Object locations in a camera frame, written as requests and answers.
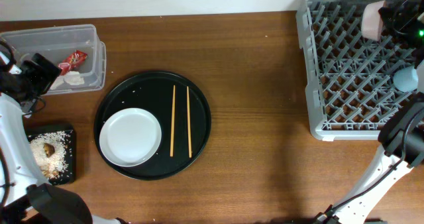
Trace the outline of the white plate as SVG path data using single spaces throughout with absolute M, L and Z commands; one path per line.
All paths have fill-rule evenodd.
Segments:
M 110 163 L 124 168 L 148 161 L 161 141 L 159 121 L 151 112 L 139 108 L 114 113 L 104 122 L 99 135 L 101 154 Z

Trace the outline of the wooden chopstick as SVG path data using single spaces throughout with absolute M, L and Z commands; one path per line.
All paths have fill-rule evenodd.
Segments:
M 175 109 L 176 109 L 176 86 L 173 85 L 172 118 L 171 118 L 171 133 L 170 133 L 170 157 L 174 156 Z
M 188 156 L 192 158 L 192 141 L 191 141 L 191 107 L 190 107 L 190 88 L 186 87 L 187 99 L 187 143 L 188 143 Z

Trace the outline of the brown food scrap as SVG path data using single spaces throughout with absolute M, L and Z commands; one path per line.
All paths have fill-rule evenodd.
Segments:
M 49 143 L 44 143 L 43 149 L 47 158 L 50 158 L 55 153 L 54 146 Z

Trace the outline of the black waste bin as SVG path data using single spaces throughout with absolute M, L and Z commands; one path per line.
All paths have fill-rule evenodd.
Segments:
M 57 131 L 65 131 L 67 134 L 70 134 L 70 148 L 67 151 L 66 161 L 70 164 L 70 167 L 65 172 L 63 178 L 61 180 L 53 179 L 49 181 L 45 176 L 45 178 L 52 184 L 53 186 L 59 186 L 64 184 L 71 184 L 74 182 L 76 178 L 76 132 L 74 128 L 70 124 L 62 123 L 56 125 L 45 125 L 41 127 L 35 127 L 26 130 L 27 139 L 30 142 L 31 136 L 44 134 L 44 133 L 53 133 Z

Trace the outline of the grey dishwasher rack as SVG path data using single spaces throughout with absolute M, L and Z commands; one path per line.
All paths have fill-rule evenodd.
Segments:
M 302 0 L 296 14 L 305 56 L 305 96 L 311 134 L 319 140 L 374 140 L 413 97 L 394 85 L 395 73 L 415 66 L 414 48 L 396 32 L 364 38 L 366 6 L 385 1 L 404 11 L 423 0 Z

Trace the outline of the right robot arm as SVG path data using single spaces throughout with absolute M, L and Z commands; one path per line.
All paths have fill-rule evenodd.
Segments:
M 379 144 L 365 173 L 315 223 L 364 223 L 423 162 L 423 0 L 305 0 L 297 30 L 311 134 Z

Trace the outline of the white bowl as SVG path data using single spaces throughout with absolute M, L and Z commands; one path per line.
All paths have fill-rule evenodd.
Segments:
M 385 6 L 386 1 L 378 1 L 365 7 L 361 22 L 361 33 L 364 38 L 380 41 L 383 21 L 378 11 Z

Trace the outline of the red snack wrapper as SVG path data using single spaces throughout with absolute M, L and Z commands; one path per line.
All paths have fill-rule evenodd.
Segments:
M 88 54 L 80 50 L 75 50 L 70 54 L 65 60 L 58 64 L 59 69 L 61 69 L 61 76 L 66 75 L 68 72 L 79 68 L 87 59 Z

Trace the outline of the light blue cup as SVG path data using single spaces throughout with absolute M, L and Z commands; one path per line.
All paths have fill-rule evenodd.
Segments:
M 402 92 L 417 89 L 418 80 L 417 70 L 413 66 L 403 68 L 394 74 L 394 86 Z

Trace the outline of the round black tray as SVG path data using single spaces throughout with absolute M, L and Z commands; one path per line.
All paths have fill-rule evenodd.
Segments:
M 173 85 L 176 86 L 174 156 L 170 157 Z M 190 88 L 192 158 L 188 156 L 186 87 Z M 135 167 L 107 164 L 116 172 L 136 180 L 160 180 L 173 176 L 202 153 L 211 132 L 211 111 L 208 101 L 189 79 L 172 72 L 143 72 L 116 85 L 103 99 L 93 125 L 95 145 L 99 147 L 101 128 L 114 113 L 128 108 L 151 112 L 159 121 L 162 141 L 156 154 Z

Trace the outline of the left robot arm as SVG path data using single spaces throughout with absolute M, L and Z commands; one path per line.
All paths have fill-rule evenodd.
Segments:
M 19 223 L 32 207 L 29 223 L 122 223 L 91 214 L 79 195 L 49 183 L 38 167 L 23 126 L 60 69 L 40 54 L 17 64 L 11 50 L 1 51 L 1 221 Z

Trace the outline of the white tissue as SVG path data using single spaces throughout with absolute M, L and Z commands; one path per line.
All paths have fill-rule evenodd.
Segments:
M 50 86 L 50 89 L 56 89 L 64 83 L 67 83 L 68 85 L 82 85 L 85 83 L 85 80 L 79 72 L 70 71 L 63 76 L 57 77 L 54 83 Z

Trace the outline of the clear plastic bin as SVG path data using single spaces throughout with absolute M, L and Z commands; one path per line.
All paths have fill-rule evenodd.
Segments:
M 50 89 L 48 95 L 98 91 L 105 85 L 107 53 L 94 25 L 72 25 L 1 33 L 1 40 L 12 47 L 17 62 L 21 63 L 39 53 L 58 65 L 75 50 L 88 54 L 85 62 L 75 71 L 84 78 L 82 85 L 64 83 Z

